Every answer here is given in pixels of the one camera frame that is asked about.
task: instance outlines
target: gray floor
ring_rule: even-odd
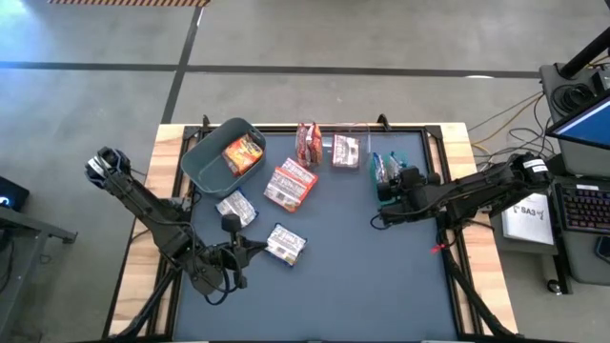
[[[0,2],[0,61],[178,62],[193,9]],[[217,0],[204,11],[192,64],[535,71],[564,61],[608,25],[602,0]],[[133,218],[84,178],[104,145],[145,170],[172,72],[0,71],[0,174],[32,190],[27,212],[79,231],[53,243],[16,341],[98,338]],[[537,80],[189,73],[173,122],[460,121],[473,126],[539,90]],[[544,102],[539,115],[548,116]],[[493,132],[500,119],[471,132]],[[531,110],[511,127],[536,126]],[[505,131],[485,146],[514,143]],[[538,260],[500,255],[520,331],[605,342],[610,290],[554,297]]]

